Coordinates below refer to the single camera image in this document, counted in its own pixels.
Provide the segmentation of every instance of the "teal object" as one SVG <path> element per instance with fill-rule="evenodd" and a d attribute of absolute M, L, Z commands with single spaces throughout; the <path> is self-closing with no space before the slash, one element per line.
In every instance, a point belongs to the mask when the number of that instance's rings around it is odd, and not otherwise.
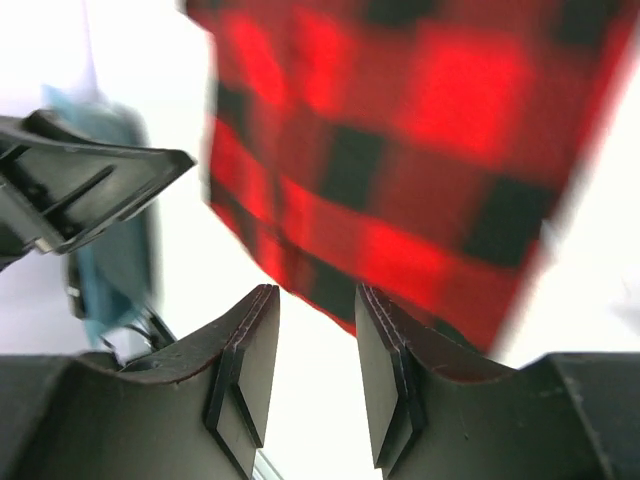
<path fill-rule="evenodd" d="M 61 91 L 45 87 L 49 108 L 93 140 L 142 146 L 140 123 L 121 108 L 76 102 Z M 151 297 L 149 248 L 150 212 L 114 224 L 91 244 L 71 255 L 78 266 L 86 318 L 85 330 L 93 347 L 110 330 L 140 320 Z"/>

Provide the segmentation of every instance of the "red plaid fabric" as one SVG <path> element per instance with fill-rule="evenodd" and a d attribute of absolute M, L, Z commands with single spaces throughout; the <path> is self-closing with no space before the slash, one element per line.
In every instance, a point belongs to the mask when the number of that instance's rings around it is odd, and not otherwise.
<path fill-rule="evenodd" d="M 357 282 L 486 350 L 580 160 L 631 0 L 188 0 L 210 204 L 353 333 Z"/>

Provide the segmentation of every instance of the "black plastic part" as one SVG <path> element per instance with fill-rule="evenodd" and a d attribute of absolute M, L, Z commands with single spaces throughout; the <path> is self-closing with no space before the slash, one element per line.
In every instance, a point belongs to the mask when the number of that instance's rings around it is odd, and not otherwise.
<path fill-rule="evenodd" d="M 267 301 L 266 295 L 255 299 L 224 349 L 205 417 L 207 429 L 245 480 L 253 471 L 252 448 L 264 446 L 273 382 L 276 351 L 269 345 L 277 342 L 278 325 L 261 321 Z"/>
<path fill-rule="evenodd" d="M 171 333 L 157 313 L 148 310 L 145 318 L 145 326 L 150 338 L 150 347 L 153 350 L 160 350 L 176 342 L 176 337 Z"/>
<path fill-rule="evenodd" d="M 26 253 L 22 240 L 7 225 L 0 223 L 0 272 Z"/>
<path fill-rule="evenodd" d="M 80 268 L 78 265 L 78 257 L 69 255 L 67 257 L 67 298 L 71 307 L 71 313 L 74 317 L 84 320 L 87 318 L 87 310 L 82 294 L 82 280 L 80 276 Z"/>
<path fill-rule="evenodd" d="M 67 253 L 144 208 L 194 165 L 179 150 L 121 147 L 47 110 L 0 121 L 0 218 L 27 245 Z"/>
<path fill-rule="evenodd" d="M 376 466 L 394 480 L 640 478 L 640 354 L 550 354 L 522 370 L 359 287 Z"/>
<path fill-rule="evenodd" d="M 0 357 L 0 479 L 246 479 L 256 446 L 243 425 L 264 432 L 278 324 L 278 288 L 263 285 L 120 371 L 108 353 Z M 233 385 L 248 408 L 224 408 L 212 432 L 205 418 L 212 391 L 229 385 L 218 372 L 230 349 L 244 354 Z M 214 436 L 232 425 L 239 440 L 225 450 Z"/>

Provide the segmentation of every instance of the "red cloth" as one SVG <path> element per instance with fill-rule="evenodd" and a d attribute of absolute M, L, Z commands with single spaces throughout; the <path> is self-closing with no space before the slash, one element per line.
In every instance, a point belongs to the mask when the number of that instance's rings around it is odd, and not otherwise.
<path fill-rule="evenodd" d="M 188 0 L 210 204 L 353 332 L 357 282 L 486 350 L 637 16 L 612 0 Z"/>

